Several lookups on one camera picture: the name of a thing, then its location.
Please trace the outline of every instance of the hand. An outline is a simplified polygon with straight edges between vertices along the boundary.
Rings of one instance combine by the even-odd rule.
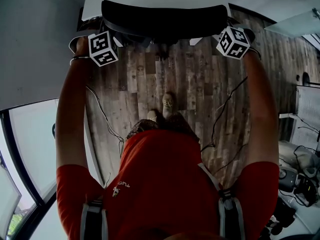
[[[76,52],[74,56],[88,56],[89,55],[89,40],[87,36],[79,37],[76,43]]]

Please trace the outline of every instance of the backpack strap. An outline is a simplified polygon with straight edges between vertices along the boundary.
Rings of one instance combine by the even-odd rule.
[[[218,209],[220,215],[220,236],[230,240],[245,240],[245,225],[239,200],[230,188],[220,189],[218,180],[209,172],[203,163],[198,166],[209,176],[220,195]]]
[[[83,204],[80,240],[108,240],[107,212],[102,207],[102,199]]]

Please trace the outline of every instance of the wooden floor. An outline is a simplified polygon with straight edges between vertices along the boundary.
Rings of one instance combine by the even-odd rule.
[[[275,92],[280,113],[294,112],[296,75],[308,72],[312,82],[320,82],[317,51],[302,38],[287,38],[265,31],[269,24],[248,14],[232,11],[238,21],[256,33],[254,46],[260,51],[263,65]],[[215,118],[221,105],[246,76],[242,61],[217,54],[211,38],[203,38],[196,46],[181,40],[171,46],[168,58],[159,55],[165,47],[150,45],[119,49],[120,60],[93,70],[90,86],[100,98],[114,130],[123,138],[139,119],[147,118],[148,110],[162,110],[162,96],[173,92],[178,110],[200,138],[201,146],[211,141]],[[118,140],[109,134],[106,121],[91,93],[87,93],[86,111],[97,160],[105,181],[112,180],[119,169]],[[291,131],[290,121],[280,121],[279,138]],[[202,153],[203,162],[212,173],[226,165],[239,148],[248,143],[250,134],[249,99],[246,84],[232,96],[225,113],[216,125],[216,148]],[[230,186],[243,168],[246,148],[216,176]]]

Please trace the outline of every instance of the wire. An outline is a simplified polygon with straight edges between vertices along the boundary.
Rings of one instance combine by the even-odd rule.
[[[119,143],[118,143],[118,148],[119,148],[119,153],[120,153],[120,158],[121,158],[122,153],[123,153],[123,151],[124,151],[124,143],[125,143],[125,140],[111,127],[111,125],[110,125],[110,123],[109,123],[109,120],[108,120],[108,118],[107,118],[107,116],[106,116],[106,114],[105,114],[105,112],[104,112],[104,110],[103,110],[103,108],[102,108],[102,106],[101,106],[100,99],[99,99],[97,93],[96,93],[93,89],[91,89],[89,86],[87,86],[87,85],[86,85],[86,88],[87,88],[90,92],[93,93],[93,95],[94,95],[94,97],[95,97],[95,99],[96,99],[96,102],[98,103],[98,106],[99,106],[99,108],[100,108],[100,110],[101,110],[101,112],[102,112],[102,114],[103,114],[103,116],[104,116],[104,118],[105,118],[105,120],[106,120],[107,129],[108,129],[109,133],[110,133],[111,135],[115,136],[115,137],[118,139],[118,141],[119,141]]]
[[[303,172],[303,170],[302,170],[301,167],[300,167],[300,163],[299,163],[299,160],[298,160],[298,155],[296,154],[296,151],[298,150],[298,148],[305,148],[305,149],[308,149],[308,150],[312,150],[312,151],[314,151],[314,152],[316,152],[316,150],[313,149],[313,148],[310,148],[310,147],[306,147],[306,146],[303,146],[303,145],[299,145],[299,146],[297,146],[296,149],[293,151],[293,154],[295,155],[295,159],[296,159],[296,163],[297,163],[297,165],[298,165],[298,168],[299,168],[300,171]]]
[[[218,122],[218,120],[221,118],[222,114],[224,113],[225,111],[225,108],[228,104],[228,101],[231,99],[232,97],[232,94],[248,79],[248,77],[246,76],[230,93],[229,97],[226,99],[226,101],[224,102],[224,104],[222,105],[223,108],[222,108],[222,111],[221,113],[219,114],[219,116],[216,118],[214,124],[213,124],[213,127],[212,127],[212,134],[211,134],[211,143],[209,143],[208,145],[206,145],[205,147],[203,147],[201,149],[201,152],[204,151],[206,148],[215,148],[216,145],[215,145],[215,142],[214,142],[214,136],[215,136],[215,127],[216,127],[216,124]]]
[[[217,171],[215,171],[214,173],[213,173],[213,175],[215,175],[217,172],[219,172],[220,170],[222,170],[223,168],[225,168],[225,167],[227,167],[228,165],[230,165],[235,159],[236,159],[236,157],[240,154],[240,151],[242,150],[242,148],[245,146],[245,145],[247,145],[248,143],[246,143],[246,144],[243,144],[240,148],[239,148],[239,150],[237,151],[237,153],[234,155],[234,157],[231,159],[231,161],[230,162],[228,162],[226,165],[224,165],[224,166],[222,166],[220,169],[218,169]]]
[[[291,94],[290,94],[290,97],[289,97],[289,103],[290,103],[290,101],[291,101],[291,98],[292,98],[292,95],[294,94],[294,93],[299,93],[299,90],[298,90],[298,88],[295,88],[292,92],[291,92]]]
[[[305,126],[300,126],[300,127],[298,127],[298,129],[300,129],[300,128],[306,128],[306,129],[309,129],[310,131],[313,131],[313,132],[319,134],[319,131],[314,130],[314,129],[311,129],[311,128],[308,128],[308,127],[305,127]]]
[[[288,163],[286,160],[284,160],[284,159],[282,159],[282,158],[280,158],[280,157],[279,157],[279,159],[280,159],[280,160],[282,160],[282,161],[284,161],[286,164],[288,164],[288,165],[290,165],[290,166],[291,166],[291,164],[290,164],[290,163]]]
[[[314,180],[317,184],[317,187],[319,187],[319,180],[318,180],[318,172],[319,172],[320,166],[316,169],[315,175],[314,175]]]
[[[106,189],[107,188],[107,184],[108,182],[110,181],[110,177],[111,177],[111,172],[109,172],[109,177],[108,177],[108,180],[105,182],[103,188]]]
[[[297,198],[296,198],[295,196],[292,196],[292,195],[289,195],[289,194],[284,194],[280,189],[279,189],[279,191],[280,191],[280,193],[281,193],[283,196],[294,198],[294,200],[296,201],[296,203],[297,203],[298,205],[308,207],[308,206],[306,206],[302,201],[301,201],[302,203],[299,203],[298,200],[297,200]]]
[[[316,130],[319,133],[319,130],[317,128],[314,128],[310,124],[308,124],[305,121],[303,121],[302,118],[300,116],[298,116],[297,114],[294,114],[294,115],[297,116],[301,120],[301,122],[305,123],[307,126],[311,127],[312,129]]]

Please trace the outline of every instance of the foot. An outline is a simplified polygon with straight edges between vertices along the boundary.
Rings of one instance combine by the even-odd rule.
[[[148,112],[147,119],[151,120],[151,121],[154,121],[154,122],[157,122],[157,113],[156,113],[156,111],[155,110],[150,110]]]
[[[162,98],[163,110],[162,115],[164,119],[169,118],[173,114],[174,99],[169,93],[165,93]]]

